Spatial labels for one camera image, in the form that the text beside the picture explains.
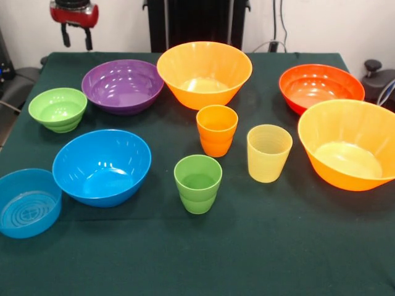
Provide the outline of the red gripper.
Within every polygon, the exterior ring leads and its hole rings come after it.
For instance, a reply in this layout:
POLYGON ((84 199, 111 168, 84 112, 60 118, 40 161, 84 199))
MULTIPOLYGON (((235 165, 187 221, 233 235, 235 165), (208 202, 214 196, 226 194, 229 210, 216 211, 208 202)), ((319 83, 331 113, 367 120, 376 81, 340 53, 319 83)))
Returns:
POLYGON ((50 3, 50 14, 54 21, 61 23, 61 33, 65 47, 71 46, 67 33, 67 24, 71 24, 84 28, 86 50, 93 50, 90 28, 93 28, 98 22, 99 7, 97 4, 89 4, 82 9, 65 9, 56 3, 50 3))

